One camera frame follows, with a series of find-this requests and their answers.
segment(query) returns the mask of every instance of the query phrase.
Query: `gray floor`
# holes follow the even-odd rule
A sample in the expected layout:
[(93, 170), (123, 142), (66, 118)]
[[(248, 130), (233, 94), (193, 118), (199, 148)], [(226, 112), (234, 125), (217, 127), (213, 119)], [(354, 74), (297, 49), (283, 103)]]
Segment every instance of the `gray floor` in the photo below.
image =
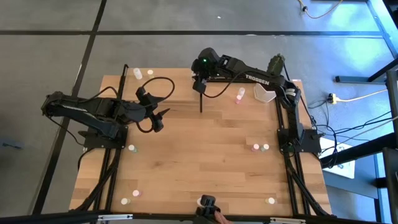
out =
[[(335, 3), (305, 2), (312, 14), (321, 14)], [(3, 0), (0, 1), (0, 29), (90, 30), (99, 5), (99, 0)], [(300, 13), (295, 1), (151, 0), (133, 4), (128, 0), (115, 0), (108, 2), (100, 29), (375, 31), (377, 26), (365, 3), (360, 2), (345, 2), (330, 16), (311, 20)], [(85, 36), (0, 36), (0, 138), (24, 144), (20, 151), (0, 148), (1, 217), (29, 212), (57, 130), (41, 115), (40, 106), (45, 95), (55, 90), (70, 93), (87, 41)], [(119, 75), (124, 63), (131, 67), (190, 67), (205, 47), (213, 47), (220, 54), (232, 55), (262, 69), (266, 69), (272, 56), (282, 53), (287, 59), (290, 77), (303, 80), (308, 102), (323, 99), (328, 93), (354, 98), (385, 88), (336, 84), (333, 77), (369, 76), (393, 59), (384, 40), (373, 37), (98, 36), (80, 96), (94, 95), (102, 76)], [(329, 109), (330, 126), (335, 129), (362, 124), (390, 110), (386, 93), (339, 103)], [(318, 123), (325, 123), (324, 108), (311, 113)], [(83, 127), (75, 123), (70, 125), (73, 133), (80, 129)], [(391, 131), (392, 126), (387, 125), (361, 138), (374, 139)], [(44, 212), (67, 211), (80, 154), (81, 147), (67, 136)], [(338, 209), (342, 200), (348, 201), (347, 205), (369, 204), (373, 209), (373, 201), (369, 202), (368, 198), (347, 196), (349, 193), (333, 188), (328, 188), (328, 193), (333, 213), (339, 217), (375, 219), (371, 212), (360, 212), (355, 206)]]

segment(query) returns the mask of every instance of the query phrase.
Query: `yellow cable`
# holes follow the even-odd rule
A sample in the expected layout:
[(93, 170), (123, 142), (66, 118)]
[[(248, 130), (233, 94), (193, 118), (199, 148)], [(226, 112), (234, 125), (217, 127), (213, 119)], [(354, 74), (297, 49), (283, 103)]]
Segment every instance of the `yellow cable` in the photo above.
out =
[[(304, 8), (305, 5), (304, 5), (303, 1), (302, 1), (302, 0), (298, 0), (298, 1), (300, 2), (301, 7)], [(311, 16), (311, 15), (308, 13), (308, 7), (307, 7), (307, 9), (305, 9), (304, 11), (305, 11), (305, 13), (307, 14), (307, 16), (308, 16), (309, 18), (311, 18), (311, 19), (319, 19), (319, 18), (321, 18), (321, 17), (323, 17), (323, 16), (329, 14), (331, 11), (333, 11), (333, 10), (334, 10), (338, 5), (340, 5), (342, 2), (343, 2), (343, 0), (340, 0), (340, 2), (338, 2), (335, 6), (333, 6), (331, 9), (329, 9), (329, 11), (327, 11), (325, 14), (320, 15), (320, 16)]]
[(360, 99), (366, 98), (368, 96), (372, 96), (372, 95), (375, 95), (375, 94), (378, 94), (378, 93), (382, 93), (384, 91), (387, 91), (387, 90), (380, 90), (380, 91), (377, 91), (377, 92), (374, 92), (374, 93), (370, 93), (368, 95), (364, 95), (364, 96), (361, 96), (361, 97), (353, 98), (353, 99), (350, 99), (350, 100), (342, 100), (342, 99), (336, 97), (336, 101), (337, 102), (352, 102), (352, 101), (355, 101), (355, 100), (360, 100)]

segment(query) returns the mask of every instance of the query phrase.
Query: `wooden tabletop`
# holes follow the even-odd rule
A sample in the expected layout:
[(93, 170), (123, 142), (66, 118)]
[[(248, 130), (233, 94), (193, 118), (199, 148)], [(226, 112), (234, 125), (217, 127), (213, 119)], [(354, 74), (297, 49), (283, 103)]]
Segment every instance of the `wooden tabletop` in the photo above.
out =
[[(129, 126), (127, 146), (121, 154), (111, 210), (126, 213), (193, 214), (197, 199), (203, 194), (216, 197), (216, 205), (225, 215), (291, 216), (286, 169), (277, 143), (278, 119), (275, 101), (261, 103), (254, 99), (253, 83), (233, 83), (220, 97), (203, 98), (199, 112), (199, 93), (192, 90), (188, 68), (151, 68), (155, 77), (169, 77), (175, 82), (173, 95), (159, 103), (157, 111), (170, 108), (164, 116), (164, 129), (144, 134), (135, 124)], [(128, 70), (123, 99), (137, 100), (135, 92), (149, 79), (148, 68), (137, 80)], [(101, 89), (118, 89), (120, 76), (103, 77)], [(302, 83), (295, 81), (301, 89)], [(215, 95), (225, 83), (208, 83), (206, 94)], [(246, 93), (239, 105), (234, 101), (240, 87)], [(155, 80), (146, 90), (154, 96), (166, 96), (171, 84)], [(114, 97), (111, 91), (101, 97)], [(300, 122), (310, 128), (303, 104), (299, 105)], [(149, 129), (150, 121), (141, 123)], [(268, 144), (266, 152), (252, 152), (253, 144)], [(95, 149), (82, 160), (70, 208), (76, 208), (98, 182), (104, 149)], [(317, 202), (331, 212), (320, 163), (312, 154), (301, 153), (305, 182)], [(132, 191), (142, 195), (133, 197)], [(302, 201), (296, 186), (299, 210)], [(104, 207), (106, 188), (101, 207)], [(269, 197), (275, 204), (267, 202)], [(122, 205), (121, 199), (131, 203)]]

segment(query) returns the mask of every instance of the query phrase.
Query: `wooden table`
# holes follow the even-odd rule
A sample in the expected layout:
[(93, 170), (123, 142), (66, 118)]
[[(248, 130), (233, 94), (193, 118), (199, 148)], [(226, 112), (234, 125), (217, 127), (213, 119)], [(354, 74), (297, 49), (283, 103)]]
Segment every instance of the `wooden table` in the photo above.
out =
[[(203, 98), (199, 112), (199, 93), (192, 90), (193, 80), (188, 68), (151, 68), (156, 77), (169, 77), (175, 82), (174, 94), (159, 104), (159, 110), (171, 108), (164, 116), (164, 129), (144, 134), (135, 124), (129, 127), (127, 146), (137, 153), (123, 150), (113, 196), (112, 212), (194, 214), (197, 199), (203, 194), (216, 197), (216, 205), (225, 215), (291, 216), (292, 209), (286, 169), (279, 153), (276, 130), (278, 119), (275, 101), (261, 103), (254, 99), (253, 83), (234, 83), (215, 99)], [(149, 79), (142, 68), (142, 80), (136, 80), (129, 69), (124, 87), (124, 100), (137, 100), (135, 92)], [(120, 76), (104, 76), (101, 89), (118, 89)], [(302, 83), (295, 81), (301, 89)], [(206, 93), (215, 95), (225, 83), (207, 84)], [(237, 105), (234, 99), (240, 87), (246, 93)], [(154, 96), (165, 96), (171, 84), (155, 80), (146, 86)], [(101, 97), (114, 97), (111, 91)], [(300, 121), (310, 128), (303, 104), (299, 106)], [(145, 120), (141, 126), (149, 129)], [(266, 152), (252, 152), (253, 144), (268, 144)], [(70, 208), (76, 208), (98, 182), (104, 149), (87, 154), (80, 166)], [(327, 212), (331, 212), (320, 163), (312, 154), (301, 153), (305, 182), (309, 191)], [(140, 197), (133, 197), (133, 190)], [(303, 213), (299, 189), (296, 195)], [(102, 196), (104, 207), (107, 190)], [(131, 203), (121, 205), (122, 198)], [(267, 199), (273, 197), (271, 205)]]

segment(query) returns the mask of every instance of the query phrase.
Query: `person's hand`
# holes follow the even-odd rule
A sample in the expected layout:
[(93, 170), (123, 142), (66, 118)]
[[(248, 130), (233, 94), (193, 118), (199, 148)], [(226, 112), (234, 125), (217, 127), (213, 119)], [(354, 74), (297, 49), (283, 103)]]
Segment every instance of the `person's hand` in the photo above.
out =
[(222, 215), (220, 212), (215, 212), (214, 216), (216, 218), (216, 221), (218, 221), (220, 224), (233, 224), (233, 222), (228, 221), (224, 215)]

